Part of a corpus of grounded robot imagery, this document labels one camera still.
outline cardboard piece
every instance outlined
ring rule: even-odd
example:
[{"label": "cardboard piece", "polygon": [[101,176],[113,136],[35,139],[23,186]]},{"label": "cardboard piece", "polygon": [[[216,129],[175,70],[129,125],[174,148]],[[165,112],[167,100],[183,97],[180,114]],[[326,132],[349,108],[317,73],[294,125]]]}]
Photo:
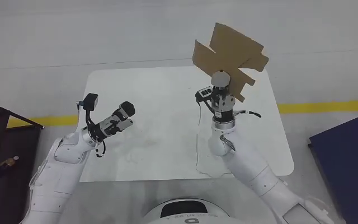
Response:
[{"label": "cardboard piece", "polygon": [[262,55],[263,46],[229,26],[216,23],[211,37],[211,49],[195,40],[192,61],[195,66],[212,76],[219,70],[231,79],[229,90],[239,101],[245,98],[241,91],[245,84],[253,86],[255,80],[238,68],[252,68],[262,72],[269,58]]}]

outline white table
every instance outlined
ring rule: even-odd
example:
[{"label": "white table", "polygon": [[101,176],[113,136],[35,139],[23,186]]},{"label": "white table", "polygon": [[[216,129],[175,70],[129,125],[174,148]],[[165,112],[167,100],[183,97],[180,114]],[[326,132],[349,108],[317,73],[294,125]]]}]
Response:
[{"label": "white table", "polygon": [[[242,95],[246,99],[244,103],[237,101],[234,109],[256,111],[262,118],[239,115],[237,128],[263,154],[276,175],[289,175],[294,164],[268,74],[251,69],[243,71],[256,83],[245,86]],[[223,175],[228,170],[221,158],[213,156],[208,149],[212,115],[204,104],[198,127],[200,109],[194,95],[210,85],[210,77],[196,67],[93,72],[88,77],[84,96],[90,92],[99,95],[97,107],[91,112],[95,123],[107,118],[123,101],[134,104],[136,114],[132,117],[133,126],[105,140],[105,157],[97,158],[91,152],[80,181],[231,176]],[[84,126],[81,110],[79,128]]]}]

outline cable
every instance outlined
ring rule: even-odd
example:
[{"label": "cable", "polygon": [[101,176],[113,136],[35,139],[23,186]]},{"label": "cable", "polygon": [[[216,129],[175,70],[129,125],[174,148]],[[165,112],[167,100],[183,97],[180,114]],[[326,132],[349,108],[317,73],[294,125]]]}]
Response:
[{"label": "cable", "polygon": [[215,114],[214,113],[214,109],[208,104],[207,101],[204,101],[205,105],[208,107],[208,109],[210,110],[210,112],[212,112],[212,114]]},{"label": "cable", "polygon": [[249,110],[236,110],[236,111],[233,111],[233,116],[237,116],[238,114],[252,114],[252,115],[255,115],[259,118],[261,118],[261,114],[259,113],[256,113],[256,112],[252,112],[252,111],[249,111]]},{"label": "cable", "polygon": [[98,158],[102,158],[103,155],[106,153],[106,143],[105,143],[105,141],[102,141],[102,143],[103,143],[103,153],[102,153],[102,155],[96,154],[96,156],[97,156]]}]

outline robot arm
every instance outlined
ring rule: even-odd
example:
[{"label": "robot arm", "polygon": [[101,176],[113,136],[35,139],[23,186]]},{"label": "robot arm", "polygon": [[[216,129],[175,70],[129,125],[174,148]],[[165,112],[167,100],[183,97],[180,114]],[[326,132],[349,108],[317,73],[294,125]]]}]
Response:
[{"label": "robot arm", "polygon": [[30,207],[21,223],[58,223],[81,177],[90,151],[98,152],[97,146],[100,143],[104,146],[105,138],[133,124],[128,117],[135,114],[135,109],[129,102],[122,103],[111,116],[94,124],[90,111],[94,110],[96,101],[96,94],[88,94],[83,102],[79,102],[86,110],[86,127],[58,138],[53,143],[47,158],[30,181]]},{"label": "robot arm", "polygon": [[[332,224],[325,212],[294,194],[277,178],[266,160],[236,132],[234,117],[243,111],[233,111],[235,98],[229,92],[229,82],[229,74],[216,72],[211,79],[213,89],[208,87],[203,89],[206,92],[200,90],[196,94],[196,101],[204,101],[214,115],[209,139],[211,152],[221,156],[232,174],[271,208],[278,223]],[[261,117],[251,111],[245,113]]]}]

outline yellow floor line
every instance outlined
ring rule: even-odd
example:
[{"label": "yellow floor line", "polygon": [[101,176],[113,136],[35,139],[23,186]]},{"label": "yellow floor line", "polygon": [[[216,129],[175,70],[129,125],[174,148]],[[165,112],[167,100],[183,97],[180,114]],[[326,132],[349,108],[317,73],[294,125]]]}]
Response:
[{"label": "yellow floor line", "polygon": [[313,114],[338,111],[358,111],[358,101],[278,104],[277,106],[280,114]]},{"label": "yellow floor line", "polygon": [[[317,102],[308,104],[278,104],[280,114],[312,114],[327,112],[358,111],[358,101],[347,102]],[[30,118],[43,126],[69,126],[77,125],[78,116],[46,116],[42,118]],[[8,128],[28,125],[26,122],[11,118],[7,124]]]}]

